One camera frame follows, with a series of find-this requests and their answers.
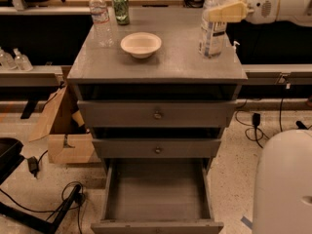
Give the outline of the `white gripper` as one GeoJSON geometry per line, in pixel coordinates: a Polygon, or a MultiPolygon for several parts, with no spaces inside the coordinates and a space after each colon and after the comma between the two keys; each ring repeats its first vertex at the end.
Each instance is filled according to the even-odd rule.
{"type": "Polygon", "coordinates": [[[209,21],[240,22],[246,19],[253,24],[263,24],[276,20],[279,0],[245,0],[247,5],[244,0],[228,1],[229,3],[209,9],[209,21]]]}

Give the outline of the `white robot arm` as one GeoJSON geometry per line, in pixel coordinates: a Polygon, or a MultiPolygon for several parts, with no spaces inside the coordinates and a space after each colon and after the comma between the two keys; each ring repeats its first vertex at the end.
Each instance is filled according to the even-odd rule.
{"type": "MultiPolygon", "coordinates": [[[[311,0],[223,0],[210,22],[311,24],[311,0]]],[[[312,234],[312,131],[288,130],[268,140],[254,181],[253,234],[312,234]]]]}

